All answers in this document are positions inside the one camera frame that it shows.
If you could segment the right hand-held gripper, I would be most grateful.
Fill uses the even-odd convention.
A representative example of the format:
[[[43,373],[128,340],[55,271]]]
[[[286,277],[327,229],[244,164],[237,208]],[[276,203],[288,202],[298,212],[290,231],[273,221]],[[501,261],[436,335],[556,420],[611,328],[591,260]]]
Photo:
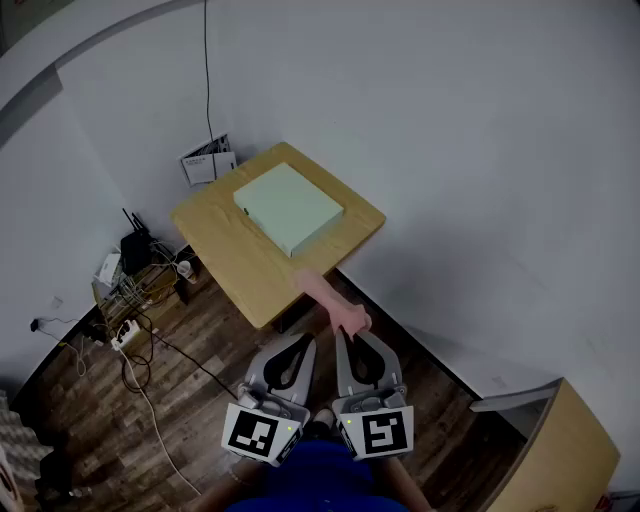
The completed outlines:
[[[332,404],[338,432],[355,461],[408,453],[414,447],[414,408],[398,356],[380,338],[360,331],[355,342],[343,328],[335,337],[338,394]]]

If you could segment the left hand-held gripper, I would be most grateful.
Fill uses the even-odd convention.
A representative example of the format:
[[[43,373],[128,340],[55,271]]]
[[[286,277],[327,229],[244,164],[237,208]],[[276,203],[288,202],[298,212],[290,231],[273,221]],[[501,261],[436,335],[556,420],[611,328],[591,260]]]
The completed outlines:
[[[240,386],[238,400],[227,408],[224,449],[273,467],[284,463],[310,420],[310,411],[292,402],[307,401],[316,351],[314,336],[299,333],[280,336],[256,354],[245,382],[275,395]]]

